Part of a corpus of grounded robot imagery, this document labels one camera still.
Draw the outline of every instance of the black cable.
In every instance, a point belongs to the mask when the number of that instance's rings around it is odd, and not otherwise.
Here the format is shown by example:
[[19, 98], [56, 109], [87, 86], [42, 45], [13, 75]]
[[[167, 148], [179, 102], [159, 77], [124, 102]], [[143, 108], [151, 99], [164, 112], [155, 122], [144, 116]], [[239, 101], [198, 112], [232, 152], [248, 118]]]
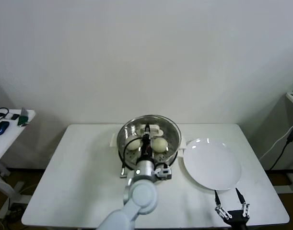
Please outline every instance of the black cable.
[[8, 211], [10, 211], [11, 198], [9, 197]]
[[134, 138], [134, 139], [132, 139], [131, 141], [129, 141], [129, 142], [125, 145], [125, 148], [124, 148], [124, 151], [123, 151], [122, 168], [125, 168], [125, 166], [126, 166], [126, 163], [125, 163], [125, 152], [126, 152], [126, 149], [127, 149], [128, 145], [129, 145], [130, 143], [132, 143], [133, 141], [135, 141], [135, 140], [139, 140], [139, 139], [142, 139], [142, 138]]
[[282, 151], [281, 151], [280, 156], [278, 157], [278, 159], [275, 161], [275, 163], [272, 165], [272, 167], [271, 167], [269, 170], [272, 170], [272, 169], [274, 168], [274, 166], [276, 165], [276, 163], [277, 163], [277, 162], [279, 161], [279, 159], [282, 157], [282, 155], [283, 155], [283, 153], [284, 153], [284, 151], [285, 151], [285, 148], [287, 147], [287, 145], [288, 145], [289, 143], [290, 143], [289, 141], [286, 142], [284, 148], [283, 148]]
[[0, 109], [5, 109], [5, 110], [7, 110], [6, 113], [3, 113], [4, 115], [0, 118], [0, 120], [1, 120], [1, 119], [4, 119], [4, 118], [6, 117], [6, 115], [8, 115], [8, 113], [9, 113], [9, 109], [6, 108], [6, 107], [0, 107]]

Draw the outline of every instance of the white plate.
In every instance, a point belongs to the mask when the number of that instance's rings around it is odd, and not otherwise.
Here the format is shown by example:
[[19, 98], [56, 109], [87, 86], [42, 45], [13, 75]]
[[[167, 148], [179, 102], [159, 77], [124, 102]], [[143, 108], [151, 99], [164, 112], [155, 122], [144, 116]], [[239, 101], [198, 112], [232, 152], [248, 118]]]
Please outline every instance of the white plate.
[[234, 187], [241, 176], [241, 165], [226, 144], [211, 138], [189, 142], [184, 163], [191, 177], [213, 190]]

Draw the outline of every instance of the white table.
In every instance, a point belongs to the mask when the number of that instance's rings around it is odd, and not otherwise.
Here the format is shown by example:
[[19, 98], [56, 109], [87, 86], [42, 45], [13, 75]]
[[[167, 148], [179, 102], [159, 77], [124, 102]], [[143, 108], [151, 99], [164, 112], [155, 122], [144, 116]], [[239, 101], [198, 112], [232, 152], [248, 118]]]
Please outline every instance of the white table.
[[[113, 210], [123, 206], [126, 179], [120, 179], [121, 161], [109, 147], [122, 125], [71, 125], [37, 186], [22, 223], [32, 226], [96, 228]], [[216, 138], [236, 153], [242, 165], [237, 188], [251, 204], [252, 225], [282, 224], [289, 216], [277, 193], [236, 124], [179, 125], [186, 140]], [[187, 173], [183, 159], [172, 166], [171, 180], [157, 184], [158, 206], [140, 216], [136, 228], [227, 227], [214, 211], [214, 192]], [[240, 209], [234, 189], [219, 193], [227, 210]]]
[[[10, 113], [13, 114], [21, 114], [20, 109], [10, 109]], [[35, 116], [35, 112], [33, 110], [28, 110], [28, 121], [30, 122]], [[8, 150], [8, 148], [12, 145], [12, 143], [16, 140], [16, 138], [21, 134], [21, 132], [26, 127], [17, 126], [18, 118], [16, 120], [7, 120], [2, 119], [1, 121], [9, 121], [10, 125], [5, 130], [5, 132], [0, 135], [0, 159], [3, 154]], [[9, 176], [10, 172], [6, 169], [6, 167], [0, 162], [0, 172], [2, 176]], [[19, 195], [18, 192], [22, 188], [23, 182], [18, 182], [14, 188], [10, 185], [5, 184], [4, 181], [0, 178], [0, 191], [2, 191], [8, 197], [11, 197], [11, 205], [13, 203], [23, 203], [27, 204], [31, 198], [31, 196]], [[8, 202], [9, 199], [6, 200], [3, 207], [0, 210], [0, 219], [3, 219], [8, 211]]]

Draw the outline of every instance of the computer mouse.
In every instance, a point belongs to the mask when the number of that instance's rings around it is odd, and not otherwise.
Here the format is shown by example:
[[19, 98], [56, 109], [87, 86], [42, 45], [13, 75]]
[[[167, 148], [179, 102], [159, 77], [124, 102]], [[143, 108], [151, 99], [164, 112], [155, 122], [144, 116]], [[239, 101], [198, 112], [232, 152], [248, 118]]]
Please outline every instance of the computer mouse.
[[4, 133], [4, 131], [9, 127], [9, 121], [1, 121], [0, 122], [0, 135]]

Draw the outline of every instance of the metal bowl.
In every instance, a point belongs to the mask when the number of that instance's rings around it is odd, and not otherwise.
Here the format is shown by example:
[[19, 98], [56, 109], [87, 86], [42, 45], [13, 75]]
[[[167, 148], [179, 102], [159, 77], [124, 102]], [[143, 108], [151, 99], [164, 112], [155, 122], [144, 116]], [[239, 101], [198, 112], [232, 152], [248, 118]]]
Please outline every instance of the metal bowl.
[[[155, 138], [164, 138], [168, 145], [164, 152], [153, 152], [153, 159], [155, 165], [158, 163], [166, 163], [171, 165], [176, 156], [177, 150], [180, 146], [181, 134], [178, 126], [169, 118], [160, 115], [145, 115], [134, 118], [128, 121], [119, 131], [117, 135], [118, 154], [123, 162], [123, 151], [125, 145], [133, 138], [142, 137], [143, 125], [149, 124], [151, 126], [151, 143]], [[126, 149], [125, 165], [129, 169], [134, 169], [137, 159], [141, 155], [141, 148], [135, 150]]]

